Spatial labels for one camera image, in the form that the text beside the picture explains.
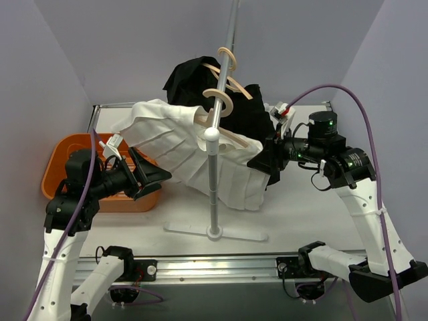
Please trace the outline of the white pleated skirt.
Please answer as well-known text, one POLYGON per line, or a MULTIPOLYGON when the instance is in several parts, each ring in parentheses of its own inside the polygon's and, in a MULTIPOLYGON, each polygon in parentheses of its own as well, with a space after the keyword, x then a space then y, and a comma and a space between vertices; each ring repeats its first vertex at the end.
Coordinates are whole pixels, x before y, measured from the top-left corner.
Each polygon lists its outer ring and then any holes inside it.
MULTIPOLYGON (((207 117, 201 106, 175 106, 154 99, 135 103, 111 131, 155 160, 174 180, 208 195, 206 128, 201 125, 207 117)), ((218 198, 227 207, 249 211, 261 207, 270 177, 247 163, 262 149, 257 140, 220 131, 218 198)))

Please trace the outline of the beige wooden hanger front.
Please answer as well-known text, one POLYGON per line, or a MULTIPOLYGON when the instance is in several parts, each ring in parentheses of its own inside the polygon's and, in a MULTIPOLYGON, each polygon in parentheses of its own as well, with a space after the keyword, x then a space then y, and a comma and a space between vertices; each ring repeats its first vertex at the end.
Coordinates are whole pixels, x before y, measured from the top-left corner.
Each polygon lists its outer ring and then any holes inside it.
POLYGON ((224 91, 215 88, 209 88, 203 91, 203 96, 206 98, 214 97, 215 101, 219 101, 220 107, 218 111, 211 109, 206 117, 195 116, 193 119, 194 124, 202 126, 203 128, 208 128, 209 130, 212 130, 213 128, 217 129, 220 135, 223 135, 243 148, 253 146, 254 148, 261 149, 260 142, 246 138, 242 135, 235 134, 220 127, 220 119, 229 116, 233 112, 233 102, 224 91))

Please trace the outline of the beige wooden hanger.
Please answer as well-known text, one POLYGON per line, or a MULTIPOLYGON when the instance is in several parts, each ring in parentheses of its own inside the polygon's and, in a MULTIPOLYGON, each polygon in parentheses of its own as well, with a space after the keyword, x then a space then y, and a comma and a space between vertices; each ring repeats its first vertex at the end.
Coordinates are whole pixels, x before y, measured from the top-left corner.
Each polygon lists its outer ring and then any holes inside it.
MULTIPOLYGON (((229 71, 230 71, 230 74, 232 74, 237 68, 237 60, 235 58, 234 53, 230 49, 228 49, 227 47, 220 47, 217 50, 217 54, 220 55, 221 53, 225 53, 231 59, 231 65, 229 66, 229 71)), ((208 68, 211 71, 211 73, 213 74, 213 76, 217 80, 219 80, 219 75, 221 72, 221 70, 219 68, 217 68, 211 64, 208 64, 208 63, 202 63, 202 66, 208 68)), ((253 96, 237 80, 235 80, 231 76, 227 76, 225 87, 230 89, 233 92, 240 92, 248 100, 253 99, 253 96)))
POLYGON ((213 128, 217 129, 220 135, 223 135, 243 148, 253 146, 254 148, 261 149, 260 142, 246 138, 242 135, 235 134, 220 127, 220 119, 229 116, 233 112, 233 102, 224 91, 215 88, 209 88, 203 91, 203 96, 206 98, 214 97, 215 101, 219 101, 220 107, 218 111, 211 109, 206 117, 195 116, 193 119, 194 124, 202 126, 203 128, 208 128, 209 130, 212 130, 213 128))

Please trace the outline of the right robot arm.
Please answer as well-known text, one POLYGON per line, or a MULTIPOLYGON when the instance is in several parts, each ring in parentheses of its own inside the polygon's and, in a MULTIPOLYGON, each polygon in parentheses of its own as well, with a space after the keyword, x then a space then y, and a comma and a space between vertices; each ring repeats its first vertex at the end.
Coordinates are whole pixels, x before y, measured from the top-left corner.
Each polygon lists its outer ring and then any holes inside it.
POLYGON ((290 161, 299 166, 313 164, 316 174, 326 177, 345 204, 366 251, 364 257, 350 255, 315 241, 298 250, 297 273, 307 277, 327 273, 350 283, 355 294, 367 303, 387 297, 427 277, 427 264, 417 261, 404 246, 384 207, 377 204, 377 174, 365 151, 347 145, 337 131, 333 111, 314 112, 308 117, 308 135, 297 138, 290 130, 293 109, 273 111, 278 121, 263 150, 248 167, 273 175, 290 161))

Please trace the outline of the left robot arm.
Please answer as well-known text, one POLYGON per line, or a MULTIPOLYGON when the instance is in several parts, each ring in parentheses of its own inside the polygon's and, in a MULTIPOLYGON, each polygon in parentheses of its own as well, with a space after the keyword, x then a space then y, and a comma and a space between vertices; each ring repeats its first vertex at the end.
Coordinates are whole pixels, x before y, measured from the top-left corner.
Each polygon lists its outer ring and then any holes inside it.
POLYGON ((128 152, 133 168, 118 156, 112 167, 106 168, 93 148, 75 150, 68 157, 66 177, 45 208, 42 264, 25 320, 90 320, 110 286, 134 275, 132 250, 111 245, 81 290, 72 289, 80 252, 100 210, 100 200, 118 193, 138 200, 160 190, 161 183, 172 177, 135 148, 128 152))

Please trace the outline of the beige wooden hanger rear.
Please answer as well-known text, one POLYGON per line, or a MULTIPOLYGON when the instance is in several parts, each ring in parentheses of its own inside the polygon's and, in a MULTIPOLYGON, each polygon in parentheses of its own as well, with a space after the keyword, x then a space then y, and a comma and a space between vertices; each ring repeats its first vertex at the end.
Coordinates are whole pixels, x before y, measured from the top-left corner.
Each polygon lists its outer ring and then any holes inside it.
MULTIPOLYGON (((234 53, 230 49, 228 49, 227 47, 220 47, 217 50, 217 54, 220 55, 221 53, 225 53, 231 59, 231 65, 229 66, 229 71, 230 71, 230 74, 232 74, 237 68, 237 60, 235 58, 234 53)), ((221 70, 219 68, 217 68, 211 64, 208 64, 208 63, 202 63, 202 66, 208 68, 211 71, 211 73, 213 74, 213 76, 217 80, 219 80, 219 75, 221 72, 221 70)), ((237 80, 235 80, 231 76, 227 76, 225 87, 230 89, 233 92, 240 92, 248 100, 253 99, 253 96, 237 80)))

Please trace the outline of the black garment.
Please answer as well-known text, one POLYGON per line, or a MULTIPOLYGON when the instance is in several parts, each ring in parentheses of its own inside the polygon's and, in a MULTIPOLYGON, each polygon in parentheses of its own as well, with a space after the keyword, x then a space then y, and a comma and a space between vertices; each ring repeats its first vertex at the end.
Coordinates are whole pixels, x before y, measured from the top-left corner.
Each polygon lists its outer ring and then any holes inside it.
MULTIPOLYGON (((214 107, 214 98, 206 98, 203 91, 217 87, 217 78, 208 66, 219 68, 219 62, 209 56, 201 56, 177 65, 166 81, 163 90, 171 105, 202 106, 206 112, 214 107)), ((264 143, 274 132, 274 124, 263 105, 260 86, 250 84, 244 89, 251 95, 247 99, 241 92, 226 89, 233 102, 233 112, 221 119, 220 127, 236 134, 264 143)))

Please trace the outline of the silver clothes rack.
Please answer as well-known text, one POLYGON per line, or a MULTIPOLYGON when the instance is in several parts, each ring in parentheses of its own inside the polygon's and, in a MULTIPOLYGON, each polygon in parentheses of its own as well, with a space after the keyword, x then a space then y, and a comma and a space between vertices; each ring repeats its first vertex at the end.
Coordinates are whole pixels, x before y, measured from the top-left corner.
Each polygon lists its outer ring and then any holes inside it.
MULTIPOLYGON (((233 1, 231 5, 231 13, 229 16, 229 23, 227 27, 227 37, 225 47, 233 51, 235 40, 235 28, 237 24, 237 16, 239 10, 239 1, 233 1)), ((216 89, 225 92, 225 85, 227 76, 229 75, 229 66, 231 59, 225 54, 221 53, 221 72, 219 80, 217 81, 216 89)), ((220 107, 219 101, 215 101, 213 109, 218 111, 220 107)), ((218 155, 219 155, 219 137, 220 133, 217 129, 206 129, 204 133, 206 141, 206 151, 208 160, 208 178, 209 178, 209 205, 210 205, 210 224, 207 227, 178 224, 167 222, 164 224, 164 230, 171 233, 183 233, 187 235, 205 236, 211 241, 219 241, 225 239, 238 239, 254 242, 265 242, 268 240, 268 235, 261 231, 251 231, 245 229, 230 229, 223 228, 219 224, 219 198, 218 198, 218 155)))

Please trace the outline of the aluminium mounting rail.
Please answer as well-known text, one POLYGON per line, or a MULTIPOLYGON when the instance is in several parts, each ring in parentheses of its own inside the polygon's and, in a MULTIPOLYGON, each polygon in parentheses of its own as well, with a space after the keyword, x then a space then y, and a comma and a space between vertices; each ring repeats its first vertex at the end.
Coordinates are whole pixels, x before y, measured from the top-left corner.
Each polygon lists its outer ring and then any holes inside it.
POLYGON ((137 257, 138 263, 156 263, 154 276, 144 276, 143 285, 257 284, 305 280, 295 253, 211 256, 137 257))

